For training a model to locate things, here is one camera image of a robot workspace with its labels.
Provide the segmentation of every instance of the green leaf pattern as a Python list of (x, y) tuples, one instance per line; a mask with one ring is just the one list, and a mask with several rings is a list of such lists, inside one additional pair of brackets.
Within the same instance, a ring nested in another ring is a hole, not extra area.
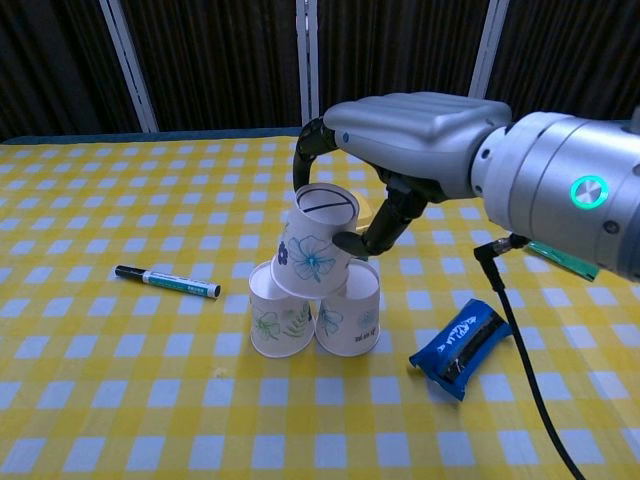
[(309, 303), (305, 303), (301, 310), (286, 310), (282, 317), (279, 319), (275, 312), (254, 312), (253, 322), (263, 340), (278, 341), (281, 334), (292, 338), (302, 337), (306, 333), (307, 324), (311, 321)]

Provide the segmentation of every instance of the white paper cup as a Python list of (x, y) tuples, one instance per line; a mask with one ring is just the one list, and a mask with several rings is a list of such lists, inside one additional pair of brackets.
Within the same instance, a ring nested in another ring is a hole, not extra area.
[(351, 259), (333, 244), (338, 232), (355, 231), (358, 201), (347, 190), (328, 183), (298, 189), (289, 218), (271, 261), (271, 275), (282, 290), (296, 297), (319, 299), (347, 281)]
[(352, 260), (339, 294), (320, 302), (316, 338), (325, 350), (353, 357), (371, 350), (380, 335), (380, 279), (367, 262)]
[(265, 357), (280, 358), (298, 353), (313, 338), (309, 302), (283, 292), (272, 280), (269, 262), (258, 265), (249, 276), (251, 343)]

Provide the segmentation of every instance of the blue package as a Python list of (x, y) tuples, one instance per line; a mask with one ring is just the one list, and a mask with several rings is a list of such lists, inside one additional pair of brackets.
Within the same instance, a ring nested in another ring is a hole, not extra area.
[(511, 327), (489, 305), (471, 299), (429, 344), (409, 357), (451, 395), (462, 401), (464, 387), (478, 365)]

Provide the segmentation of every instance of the black cable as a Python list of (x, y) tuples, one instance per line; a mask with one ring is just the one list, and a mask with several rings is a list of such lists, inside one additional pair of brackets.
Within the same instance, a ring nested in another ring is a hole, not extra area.
[(513, 310), (511, 309), (509, 298), (507, 297), (504, 289), (500, 289), (496, 293), (498, 294), (498, 297), (500, 297), (500, 301), (502, 302), (502, 308), (504, 309), (504, 313), (507, 316), (507, 321), (509, 322), (509, 326), (511, 327), (513, 338), (516, 341), (516, 346), (518, 347), (518, 353), (520, 354), (520, 359), (522, 360), (522, 366), (524, 367), (524, 371), (527, 374), (527, 380), (529, 382), (529, 387), (531, 388), (531, 394), (533, 395), (533, 399), (536, 402), (538, 413), (540, 414), (540, 418), (542, 419), (544, 428), (549, 434), (551, 443), (553, 443), (553, 446), (556, 447), (558, 455), (560, 455), (560, 458), (562, 458), (562, 461), (567, 466), (573, 477), (577, 480), (584, 480), (584, 475), (582, 475), (582, 472), (580, 472), (578, 466), (574, 463), (573, 459), (569, 455), (569, 452), (567, 452), (567, 450), (564, 448), (562, 440), (560, 440), (558, 432), (556, 432), (556, 429), (553, 426), (551, 417), (549, 417), (547, 407), (544, 404), (542, 395), (540, 395), (540, 389), (538, 388), (536, 376), (533, 373), (533, 367), (531, 366), (531, 360), (529, 360), (527, 348), (524, 345), (522, 335), (520, 334), (520, 329), (518, 328), (518, 324), (516, 323), (516, 317), (514, 316)]
[(542, 419), (544, 428), (547, 430), (547, 434), (551, 439), (551, 443), (553, 443), (553, 446), (556, 448), (558, 455), (560, 455), (560, 458), (562, 458), (562, 461), (571, 472), (571, 475), (573, 475), (573, 478), (575, 478), (576, 480), (584, 480), (584, 475), (582, 475), (582, 472), (580, 472), (577, 465), (574, 463), (573, 459), (569, 455), (569, 452), (567, 452), (566, 448), (564, 448), (562, 440), (560, 440), (558, 432), (556, 432), (556, 428), (553, 426), (551, 417), (549, 417), (549, 412), (547, 412), (547, 407), (544, 404), (544, 400), (542, 399), (542, 395), (540, 394), (540, 389), (538, 388), (536, 375), (535, 373), (533, 373), (533, 366), (531, 365), (531, 360), (529, 360), (527, 348), (524, 345), (524, 340), (522, 340), (522, 335), (520, 334), (520, 329), (518, 328), (518, 324), (516, 322), (516, 316), (513, 314), (511, 303), (509, 302), (509, 297), (507, 297), (502, 277), (500, 277), (500, 272), (496, 267), (496, 257), (508, 252), (512, 248), (522, 248), (527, 243), (529, 243), (529, 240), (527, 238), (520, 235), (511, 234), (509, 238), (496, 240), (495, 242), (490, 242), (486, 245), (475, 248), (473, 254), (476, 257), (476, 260), (480, 262), (480, 266), (487, 276), (489, 283), (491, 283), (493, 291), (496, 292), (498, 294), (498, 297), (500, 298), (502, 308), (504, 309), (504, 313), (507, 316), (507, 321), (509, 322), (509, 326), (511, 327), (511, 332), (513, 333), (513, 338), (516, 341), (516, 347), (518, 347), (518, 353), (520, 354), (520, 359), (522, 360), (524, 372), (527, 375), (527, 381), (529, 382), (529, 388), (531, 388), (533, 400), (536, 402), (538, 413), (540, 414), (540, 418)]

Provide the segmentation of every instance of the table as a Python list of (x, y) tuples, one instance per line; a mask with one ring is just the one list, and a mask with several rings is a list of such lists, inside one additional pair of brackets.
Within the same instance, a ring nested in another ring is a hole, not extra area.
[[(375, 349), (288, 359), (248, 339), (247, 276), (275, 252), (294, 137), (0, 145), (0, 473), (31, 478), (568, 478), (512, 339), (463, 403), (413, 370), (470, 297), (481, 202), (430, 206), (371, 263)], [(313, 178), (384, 187), (342, 152)], [(223, 287), (218, 301), (116, 279), (116, 264)], [(526, 252), (499, 260), (542, 392), (587, 478), (640, 476), (640, 288)]]

